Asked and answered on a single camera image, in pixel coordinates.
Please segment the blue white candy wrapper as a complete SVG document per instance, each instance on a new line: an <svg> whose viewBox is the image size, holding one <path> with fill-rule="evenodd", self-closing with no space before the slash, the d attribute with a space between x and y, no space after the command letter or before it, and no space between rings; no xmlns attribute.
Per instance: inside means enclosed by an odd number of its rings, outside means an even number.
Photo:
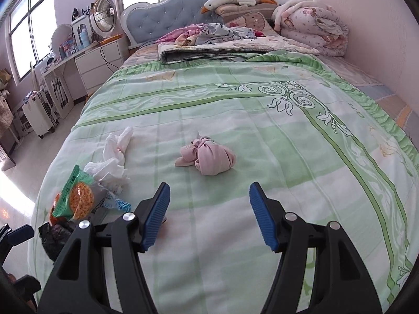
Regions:
<svg viewBox="0 0 419 314"><path fill-rule="evenodd" d="M106 209L114 209L123 213L131 212L131 204L120 199L116 194L111 191L104 191L101 199L101 207Z"/></svg>

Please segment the black plastic trash bag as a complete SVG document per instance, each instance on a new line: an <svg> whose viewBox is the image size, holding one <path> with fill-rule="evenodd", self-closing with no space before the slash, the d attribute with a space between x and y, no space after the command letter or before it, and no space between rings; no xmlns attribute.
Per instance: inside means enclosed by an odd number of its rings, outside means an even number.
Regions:
<svg viewBox="0 0 419 314"><path fill-rule="evenodd" d="M71 221L58 222L55 225L44 223L38 228L43 249L53 262L58 258L74 229L75 223Z"/></svg>

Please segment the pink knotted cloth ball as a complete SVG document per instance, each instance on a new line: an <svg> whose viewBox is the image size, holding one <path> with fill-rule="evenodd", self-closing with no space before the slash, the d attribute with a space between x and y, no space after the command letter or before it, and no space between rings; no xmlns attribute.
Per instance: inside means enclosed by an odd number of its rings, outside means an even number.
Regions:
<svg viewBox="0 0 419 314"><path fill-rule="evenodd" d="M194 166L205 176L216 176L235 164L234 152L207 136L198 136L180 148L180 157L175 161L176 167Z"/></svg>

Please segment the green snack wrapper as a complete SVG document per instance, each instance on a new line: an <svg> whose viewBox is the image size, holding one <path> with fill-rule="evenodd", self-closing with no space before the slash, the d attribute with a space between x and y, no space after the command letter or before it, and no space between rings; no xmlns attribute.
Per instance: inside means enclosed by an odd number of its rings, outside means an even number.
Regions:
<svg viewBox="0 0 419 314"><path fill-rule="evenodd" d="M52 211L53 218L100 224L108 210L104 207L107 190L91 175L75 165Z"/></svg>

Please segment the orange peel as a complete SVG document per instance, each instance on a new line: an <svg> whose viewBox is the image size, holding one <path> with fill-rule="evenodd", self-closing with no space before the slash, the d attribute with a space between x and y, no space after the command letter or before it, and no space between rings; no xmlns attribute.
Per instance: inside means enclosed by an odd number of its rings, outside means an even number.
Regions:
<svg viewBox="0 0 419 314"><path fill-rule="evenodd" d="M55 210L57 202L59 201L59 199L60 199L60 193L58 193L56 195L56 197L53 201L53 205L51 206L51 209L49 211L49 223L50 223L51 226L57 225L58 223L64 223L64 222L67 221L67 219L63 216L57 217L57 218L55 216L53 216L53 211Z"/></svg>

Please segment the green floral bed quilt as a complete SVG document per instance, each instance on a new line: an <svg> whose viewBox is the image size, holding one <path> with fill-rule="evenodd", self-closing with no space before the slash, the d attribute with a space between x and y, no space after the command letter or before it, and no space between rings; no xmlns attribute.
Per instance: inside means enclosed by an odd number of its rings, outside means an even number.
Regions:
<svg viewBox="0 0 419 314"><path fill-rule="evenodd" d="M376 101L319 58L277 51L165 65L125 65L89 99L52 161L33 226L75 165L102 159L110 133L126 150L136 206L162 182L166 222L141 257L160 313L259 313L279 256L249 202L266 195L309 223L342 224L387 310L418 256L418 148ZM176 167L180 148L207 136L236 164L216 176Z"/></svg>

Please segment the white suitcase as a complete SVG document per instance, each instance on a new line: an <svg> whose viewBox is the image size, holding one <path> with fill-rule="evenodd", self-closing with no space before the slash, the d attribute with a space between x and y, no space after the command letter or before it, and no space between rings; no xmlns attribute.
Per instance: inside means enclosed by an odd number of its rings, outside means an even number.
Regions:
<svg viewBox="0 0 419 314"><path fill-rule="evenodd" d="M42 92L29 92L23 101L23 113L39 138L54 133L58 119Z"/></svg>

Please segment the white drawer nightstand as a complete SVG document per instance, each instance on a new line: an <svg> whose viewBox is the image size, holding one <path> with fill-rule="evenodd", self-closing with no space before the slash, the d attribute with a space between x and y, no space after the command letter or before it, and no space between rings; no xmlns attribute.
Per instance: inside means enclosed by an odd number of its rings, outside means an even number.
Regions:
<svg viewBox="0 0 419 314"><path fill-rule="evenodd" d="M128 57L128 41L126 37L122 37L75 58L75 65L87 95L97 91Z"/></svg>

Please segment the white desk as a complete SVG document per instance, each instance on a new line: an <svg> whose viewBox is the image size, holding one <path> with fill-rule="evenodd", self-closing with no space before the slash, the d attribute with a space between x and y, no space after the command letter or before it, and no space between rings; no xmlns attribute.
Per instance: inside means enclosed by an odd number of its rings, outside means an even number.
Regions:
<svg viewBox="0 0 419 314"><path fill-rule="evenodd" d="M75 100L84 101L87 97L87 92L84 92L80 98L73 99L68 84L65 81L65 69L67 64L75 65L75 60L77 58L94 50L97 45L98 42L93 42L93 44L72 54L64 60L61 60L56 65L51 65L45 72L41 73L41 77L46 83L48 93L50 94L53 104L56 107L56 111L58 112L58 116L60 116L61 119L65 119L70 111L72 111L75 106Z"/></svg>

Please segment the striped mattress sheet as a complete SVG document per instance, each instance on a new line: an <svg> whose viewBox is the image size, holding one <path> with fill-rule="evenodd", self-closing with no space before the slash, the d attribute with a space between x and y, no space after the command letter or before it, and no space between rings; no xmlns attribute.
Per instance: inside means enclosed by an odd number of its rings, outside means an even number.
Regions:
<svg viewBox="0 0 419 314"><path fill-rule="evenodd" d="M318 58L342 79L372 98L404 130L418 148L418 114L396 93L342 57L319 55Z"/></svg>

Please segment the bear print pillow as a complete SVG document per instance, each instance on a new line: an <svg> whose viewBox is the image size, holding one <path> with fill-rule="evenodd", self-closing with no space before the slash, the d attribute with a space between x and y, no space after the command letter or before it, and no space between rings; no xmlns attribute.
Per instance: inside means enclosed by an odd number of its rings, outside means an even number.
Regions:
<svg viewBox="0 0 419 314"><path fill-rule="evenodd" d="M231 21L226 21L227 26L241 26L253 29L258 34L265 36L277 36L278 34L272 29L265 16L259 12L246 13Z"/></svg>

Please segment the pile of clothes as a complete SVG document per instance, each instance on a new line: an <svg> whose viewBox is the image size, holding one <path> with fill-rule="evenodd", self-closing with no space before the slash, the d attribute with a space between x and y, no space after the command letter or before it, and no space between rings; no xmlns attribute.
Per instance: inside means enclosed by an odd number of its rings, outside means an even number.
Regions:
<svg viewBox="0 0 419 314"><path fill-rule="evenodd" d="M264 36L262 31L243 27L236 23L231 23L227 26L219 23L192 24L166 33L156 43L173 43L177 46L198 46L243 39L256 39Z"/></svg>

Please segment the blue tufted bed headboard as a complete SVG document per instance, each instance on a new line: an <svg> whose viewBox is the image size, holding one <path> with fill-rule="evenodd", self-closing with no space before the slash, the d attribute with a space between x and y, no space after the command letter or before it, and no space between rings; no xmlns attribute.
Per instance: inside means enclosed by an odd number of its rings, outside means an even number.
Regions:
<svg viewBox="0 0 419 314"><path fill-rule="evenodd" d="M215 12L202 13L207 0L162 0L154 4L137 2L122 11L121 27L129 49L154 43L166 33L192 24L220 23Z"/></svg>

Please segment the pink folded floral duvet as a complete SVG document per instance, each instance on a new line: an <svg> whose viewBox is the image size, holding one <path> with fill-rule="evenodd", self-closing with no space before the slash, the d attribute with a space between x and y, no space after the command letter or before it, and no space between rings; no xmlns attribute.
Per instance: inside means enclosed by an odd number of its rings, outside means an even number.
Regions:
<svg viewBox="0 0 419 314"><path fill-rule="evenodd" d="M320 55L343 57L349 28L323 0L276 0L271 20L281 36L304 43Z"/></svg>

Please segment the round vanity mirror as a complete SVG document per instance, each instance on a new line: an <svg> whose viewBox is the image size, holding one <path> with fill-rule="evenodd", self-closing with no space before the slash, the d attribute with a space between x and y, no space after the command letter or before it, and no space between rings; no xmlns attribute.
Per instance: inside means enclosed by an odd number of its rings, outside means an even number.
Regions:
<svg viewBox="0 0 419 314"><path fill-rule="evenodd" d="M50 49L51 53L56 57L60 57L59 47L73 34L73 29L70 24L61 24L53 32L51 37Z"/></svg>

